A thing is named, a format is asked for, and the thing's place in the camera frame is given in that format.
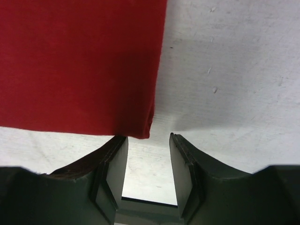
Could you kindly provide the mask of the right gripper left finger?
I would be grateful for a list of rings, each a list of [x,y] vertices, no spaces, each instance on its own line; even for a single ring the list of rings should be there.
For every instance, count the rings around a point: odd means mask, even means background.
[[[122,198],[127,155],[128,138],[115,136],[51,174],[2,167],[1,224],[112,225]]]

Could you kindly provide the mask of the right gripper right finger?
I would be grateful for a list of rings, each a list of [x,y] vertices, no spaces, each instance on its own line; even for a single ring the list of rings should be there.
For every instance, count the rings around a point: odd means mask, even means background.
[[[171,134],[177,205],[187,225],[297,225],[300,167],[271,165],[253,174],[204,153]]]

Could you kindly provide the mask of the red t-shirt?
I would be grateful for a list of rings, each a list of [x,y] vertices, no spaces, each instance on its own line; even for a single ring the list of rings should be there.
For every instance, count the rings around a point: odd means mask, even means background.
[[[1,126],[148,138],[166,6],[1,1]]]

